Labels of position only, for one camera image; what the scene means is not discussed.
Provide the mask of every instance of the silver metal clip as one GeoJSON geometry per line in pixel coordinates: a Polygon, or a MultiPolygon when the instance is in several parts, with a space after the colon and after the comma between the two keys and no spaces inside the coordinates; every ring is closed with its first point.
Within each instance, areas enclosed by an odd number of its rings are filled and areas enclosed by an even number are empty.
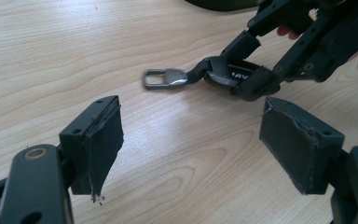
{"type": "Polygon", "coordinates": [[[147,69],[142,77],[144,87],[147,90],[172,90],[182,88],[187,82],[187,73],[179,69],[147,69]],[[161,76],[163,83],[147,83],[149,76],[161,76]]]}

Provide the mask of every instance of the round hole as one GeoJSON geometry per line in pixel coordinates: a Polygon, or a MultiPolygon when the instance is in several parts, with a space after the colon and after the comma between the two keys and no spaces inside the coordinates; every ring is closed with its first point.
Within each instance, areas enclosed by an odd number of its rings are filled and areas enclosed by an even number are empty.
{"type": "Polygon", "coordinates": [[[81,129],[74,129],[71,131],[71,133],[80,133],[81,132],[81,129]]]}
{"type": "Polygon", "coordinates": [[[310,70],[313,69],[313,63],[307,63],[305,66],[304,66],[304,70],[309,72],[310,70]]]}
{"type": "Polygon", "coordinates": [[[34,212],[22,219],[21,224],[35,224],[42,219],[40,212],[34,212]]]}
{"type": "Polygon", "coordinates": [[[35,160],[35,159],[43,157],[47,152],[48,152],[48,150],[43,147],[34,148],[34,149],[27,151],[27,153],[25,153],[25,155],[24,155],[24,158],[27,160],[35,160]]]}

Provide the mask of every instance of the metal screw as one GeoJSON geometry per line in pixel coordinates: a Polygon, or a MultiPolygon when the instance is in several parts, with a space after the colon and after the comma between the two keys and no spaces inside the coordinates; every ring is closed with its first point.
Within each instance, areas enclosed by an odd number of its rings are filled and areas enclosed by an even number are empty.
{"type": "Polygon", "coordinates": [[[313,69],[315,65],[313,63],[307,63],[305,66],[304,66],[304,70],[309,72],[310,70],[313,69]]]}
{"type": "Polygon", "coordinates": [[[27,153],[25,153],[24,155],[24,158],[29,161],[36,160],[43,157],[47,152],[48,150],[44,147],[34,148],[32,150],[27,151],[27,153]]]}

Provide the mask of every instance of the black mechanical clamp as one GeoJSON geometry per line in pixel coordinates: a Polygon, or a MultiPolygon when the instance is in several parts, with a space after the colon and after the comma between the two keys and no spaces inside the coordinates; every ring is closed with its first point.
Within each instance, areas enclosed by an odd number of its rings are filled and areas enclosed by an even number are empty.
{"type": "MultiPolygon", "coordinates": [[[[200,5],[202,1],[189,2],[200,5]]],[[[255,101],[276,93],[283,81],[325,81],[358,51],[358,0],[259,2],[257,14],[248,22],[249,29],[239,34],[219,56],[205,58],[188,73],[177,69],[145,70],[144,86],[148,90],[176,89],[204,78],[229,89],[232,95],[242,100],[255,101]],[[315,8],[317,19],[314,21],[309,14],[315,8]],[[303,35],[272,70],[246,62],[244,59],[260,46],[256,37],[266,35],[280,25],[303,35]],[[149,83],[149,76],[163,76],[164,82],[149,83]]]]}
{"type": "Polygon", "coordinates": [[[335,224],[358,223],[358,147],[341,149],[344,135],[288,101],[267,98],[260,139],[298,191],[325,194],[331,184],[335,224]]]}
{"type": "Polygon", "coordinates": [[[60,141],[14,157],[8,178],[0,181],[0,223],[73,223],[69,187],[95,202],[123,144],[118,97],[92,103],[60,141]]]}

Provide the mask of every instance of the wood grain surface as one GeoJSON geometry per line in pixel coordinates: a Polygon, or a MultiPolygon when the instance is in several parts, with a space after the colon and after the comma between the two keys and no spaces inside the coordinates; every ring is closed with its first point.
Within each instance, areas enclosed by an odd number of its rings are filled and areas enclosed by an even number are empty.
{"type": "MultiPolygon", "coordinates": [[[[18,152],[58,145],[92,101],[116,94],[124,146],[102,205],[72,196],[76,223],[329,223],[332,189],[300,195],[258,139],[263,98],[244,102],[203,81],[142,87],[147,68],[188,70],[218,55],[254,14],[184,0],[0,0],[0,179],[18,152]]],[[[274,32],[261,42],[249,60],[267,67],[294,43],[274,32]]],[[[358,57],[324,83],[284,83],[275,96],[343,132],[345,150],[358,145],[358,57]]]]}

